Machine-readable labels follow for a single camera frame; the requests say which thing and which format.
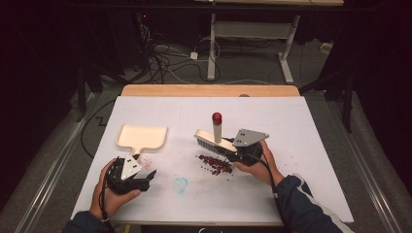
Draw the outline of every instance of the table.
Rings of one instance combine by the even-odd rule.
[[[237,97],[245,94],[251,97]],[[311,186],[315,198],[344,222],[353,221],[304,98],[298,96],[294,86],[274,85],[126,86],[113,109],[73,215],[89,206],[101,168],[114,156],[126,153],[115,144],[120,127],[134,124],[167,126],[166,142],[160,150],[142,153],[143,177],[154,167],[157,169],[151,188],[123,206],[112,217],[113,222],[282,225],[267,184],[236,169],[231,175],[212,176],[201,168],[203,162],[196,156],[208,151],[198,146],[192,135],[196,128],[210,129],[213,111],[223,114],[223,135],[234,137],[242,126],[270,131],[266,141],[275,156],[279,154],[276,159],[280,171],[298,172]]]
[[[261,5],[314,5],[314,6],[343,6],[343,0],[215,0],[213,5],[219,3],[233,4],[261,4]],[[244,21],[216,20],[216,14],[212,14],[210,32],[210,51],[207,79],[215,79],[216,37],[242,37],[261,39],[286,39],[285,49],[278,53],[279,64],[282,68],[287,84],[293,84],[291,69],[287,61],[292,46],[294,33],[296,32],[300,16],[294,16],[292,23],[269,23]]]

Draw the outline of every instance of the red cap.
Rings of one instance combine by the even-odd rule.
[[[220,113],[214,113],[212,115],[212,121],[214,125],[221,125],[222,124],[222,115]]]

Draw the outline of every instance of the person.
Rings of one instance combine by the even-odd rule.
[[[91,205],[88,211],[78,212],[72,220],[67,222],[66,226],[61,231],[62,233],[81,233],[81,232],[108,232],[108,228],[103,221],[102,212],[99,204],[99,195],[102,192],[102,184],[106,175],[107,169],[115,162],[112,159],[102,170],[99,177],[99,182],[93,191]],[[133,200],[140,195],[140,190],[131,190],[124,195],[117,195],[110,188],[105,188],[105,209],[108,218],[112,217],[122,205]]]
[[[262,140],[260,144],[263,150],[261,160],[266,162],[271,171],[281,212],[286,224],[292,231],[299,233],[353,232],[334,212],[323,207],[312,197],[308,184],[298,174],[284,177],[278,170],[273,153],[266,142]],[[115,159],[102,169],[99,183],[93,192],[89,211],[76,213],[75,217],[66,224],[63,233],[108,231],[102,222],[98,199],[106,170],[114,161]],[[240,171],[249,173],[262,182],[272,184],[267,169],[261,163],[247,166],[240,162],[234,162],[233,165]],[[140,194],[139,190],[132,190],[124,195],[116,195],[110,188],[105,188],[105,192],[105,207],[108,217],[113,216],[123,204]]]

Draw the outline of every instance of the scattered beans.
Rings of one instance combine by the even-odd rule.
[[[203,154],[200,154],[199,156],[196,156],[196,157],[202,160],[205,164],[212,167],[212,169],[210,169],[212,175],[217,176],[218,174],[222,172],[231,174],[233,171],[232,165],[226,160],[220,160],[218,158],[214,158],[212,156],[205,156]]]

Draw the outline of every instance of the cord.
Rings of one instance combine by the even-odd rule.
[[[240,80],[240,81],[232,81],[232,82],[219,83],[219,84],[231,84],[231,83],[241,83],[241,82],[253,82],[253,83],[263,83],[267,85],[273,85],[272,83],[267,83],[267,82],[258,81],[258,80]]]
[[[232,48],[232,47],[224,47],[221,46],[222,50],[240,50],[238,51],[237,54],[232,55],[232,56],[223,56],[223,58],[236,58],[238,56],[240,56],[243,51],[251,51],[251,50],[258,50],[258,49],[267,49],[269,48],[276,40],[264,40],[263,45],[261,46],[255,46],[255,45],[251,45],[250,43],[260,43],[260,41],[255,41],[255,42],[249,42],[249,43],[244,43],[241,42],[239,39],[234,38],[234,40],[229,40],[227,38],[219,38],[222,39],[223,41],[227,41],[230,42],[232,44],[237,44],[239,46],[239,48]]]
[[[109,101],[108,103],[104,104],[102,107],[100,107],[96,112],[94,112],[94,114],[91,115],[91,117],[87,120],[87,122],[86,122],[86,124],[85,124],[85,127],[83,127],[83,129],[82,129],[82,132],[81,132],[81,135],[80,135],[80,141],[81,141],[83,150],[85,151],[85,153],[87,153],[87,155],[88,155],[90,158],[94,158],[94,155],[92,155],[92,154],[87,150],[86,145],[85,145],[84,135],[85,135],[86,128],[87,128],[87,126],[90,124],[91,120],[97,115],[97,113],[99,113],[99,112],[100,112],[103,108],[105,108],[106,106],[110,105],[111,103],[115,103],[115,102],[116,102],[116,99],[111,100],[111,101]]]
[[[292,232],[291,228],[289,227],[288,223],[287,223],[286,220],[285,220],[285,216],[284,216],[284,214],[283,214],[281,205],[280,205],[280,203],[279,203],[278,191],[276,190],[276,185],[275,185],[275,181],[274,181],[274,179],[273,179],[272,171],[270,170],[270,167],[269,167],[269,165],[267,164],[266,155],[264,154],[263,150],[261,150],[261,149],[259,149],[259,148],[257,148],[257,149],[261,151],[261,153],[263,154],[263,157],[264,157],[264,159],[266,160],[266,162],[264,162],[263,160],[261,160],[261,159],[258,158],[258,157],[255,157],[255,156],[253,156],[253,155],[251,155],[251,154],[248,154],[248,153],[245,153],[245,154],[242,154],[242,155],[243,155],[243,156],[250,157],[250,158],[256,160],[257,162],[261,163],[261,164],[266,168],[267,172],[269,173],[270,186],[271,186],[271,188],[272,188],[272,193],[273,193],[273,196],[274,196],[274,199],[275,199],[276,208],[278,209],[278,212],[279,212],[279,216],[281,217],[281,220],[282,220],[282,222],[284,223],[285,227],[286,227],[290,232]]]
[[[108,186],[107,186],[107,176],[109,175],[109,171],[113,168],[113,166],[114,166],[114,164],[112,163],[112,165],[106,170],[106,173],[105,173],[105,176],[104,176],[104,179],[103,179],[102,190],[99,194],[99,207],[100,207],[100,210],[102,212],[102,218],[103,218],[102,221],[105,223],[105,225],[108,228],[110,233],[116,233],[116,231],[115,231],[115,228],[113,228],[113,225],[111,224],[111,222],[109,221],[109,217],[108,217],[106,209],[105,209],[104,200],[105,200],[106,188],[108,188]]]
[[[209,37],[203,38],[202,40],[199,41],[199,43],[197,43],[197,46],[199,46],[200,43],[202,43],[202,42],[204,42],[204,41],[206,41],[206,40],[212,41],[212,42],[215,43],[215,45],[218,47],[218,54],[216,55],[215,59],[218,58],[219,55],[221,54],[221,47],[219,46],[218,42],[215,41],[215,40],[212,40],[212,38],[209,38]]]

